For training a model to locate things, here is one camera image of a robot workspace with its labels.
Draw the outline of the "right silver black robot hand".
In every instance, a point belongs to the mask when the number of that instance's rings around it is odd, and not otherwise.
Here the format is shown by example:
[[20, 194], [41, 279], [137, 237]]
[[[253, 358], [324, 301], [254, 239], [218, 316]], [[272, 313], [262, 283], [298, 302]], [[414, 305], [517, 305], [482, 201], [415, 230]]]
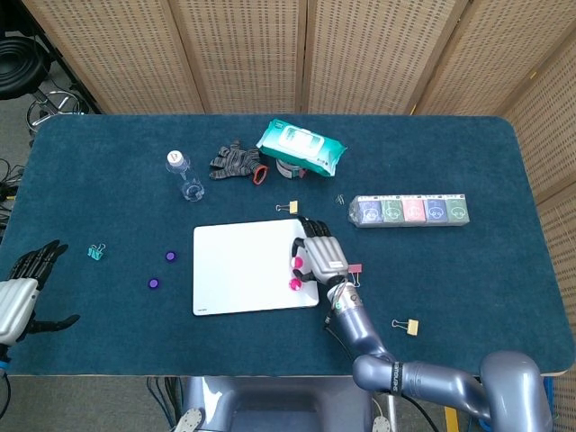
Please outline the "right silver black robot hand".
[[329, 289], [347, 282], [349, 264], [338, 240], [331, 234], [328, 225], [321, 220], [297, 217], [304, 230], [303, 238], [295, 238], [292, 243], [292, 261], [299, 249], [306, 252], [304, 263], [310, 271], [306, 274], [294, 268], [292, 274], [302, 283], [318, 282]]

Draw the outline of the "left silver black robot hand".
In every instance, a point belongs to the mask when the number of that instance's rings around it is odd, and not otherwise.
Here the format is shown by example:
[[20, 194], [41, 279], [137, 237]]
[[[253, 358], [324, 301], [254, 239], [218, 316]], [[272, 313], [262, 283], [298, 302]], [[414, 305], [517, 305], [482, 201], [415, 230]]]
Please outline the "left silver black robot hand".
[[60, 321], [35, 319], [36, 302], [53, 266], [67, 250], [68, 244], [55, 239], [15, 261], [1, 282], [1, 347], [13, 347], [28, 334], [59, 332], [79, 321], [77, 314]]

